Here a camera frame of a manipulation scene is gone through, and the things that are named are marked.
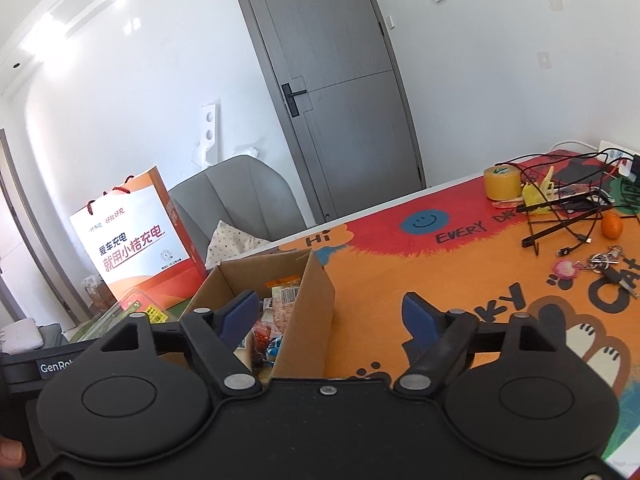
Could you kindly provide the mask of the person left hand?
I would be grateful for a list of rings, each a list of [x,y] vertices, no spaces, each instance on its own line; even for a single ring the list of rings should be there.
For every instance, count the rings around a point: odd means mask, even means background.
[[[0,438],[0,467],[9,470],[20,469],[26,460],[25,449],[21,442]]]

